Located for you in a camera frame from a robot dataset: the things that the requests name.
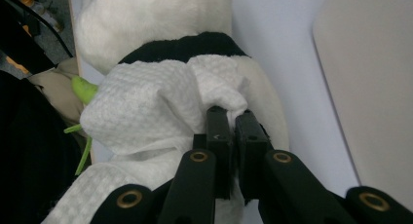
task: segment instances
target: stuffed toy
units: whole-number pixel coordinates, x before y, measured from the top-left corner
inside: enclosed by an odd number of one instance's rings
[[[82,172],[45,223],[89,223],[116,188],[172,179],[211,106],[228,111],[232,128],[250,109],[273,146],[288,150],[277,93],[231,38],[231,18],[231,0],[83,0],[77,47],[105,77],[96,91],[81,85],[80,123],[114,156]],[[240,223],[243,208],[235,186],[216,200],[215,223]]]

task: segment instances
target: black cable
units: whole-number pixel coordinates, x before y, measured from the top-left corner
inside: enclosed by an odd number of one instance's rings
[[[40,17],[37,13],[35,13],[33,10],[31,10],[29,7],[25,6],[24,4],[20,3],[19,0],[9,0],[13,2],[14,4],[18,5],[19,7],[23,8],[25,11],[29,12],[31,15],[33,15],[37,20],[41,21],[45,26],[47,26],[53,34],[56,36],[57,40],[60,42],[60,44],[63,46],[63,49],[66,51],[66,53],[70,56],[73,57],[73,54],[70,53],[69,49],[67,48],[66,44],[64,44],[63,40],[61,37],[57,34],[57,32],[51,27],[51,25],[45,21],[42,17]]]

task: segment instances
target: black fabric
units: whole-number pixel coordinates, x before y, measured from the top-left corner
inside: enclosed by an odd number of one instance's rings
[[[75,179],[79,145],[26,79],[0,71],[0,223],[40,223]]]
[[[147,43],[125,56],[119,63],[132,64],[138,60],[159,62],[166,59],[187,62],[191,57],[201,55],[245,56],[245,53],[225,33],[204,32],[178,40]]]
[[[0,51],[32,74],[55,66],[33,38],[24,31],[16,19],[16,10],[5,0],[0,0],[0,20]]]

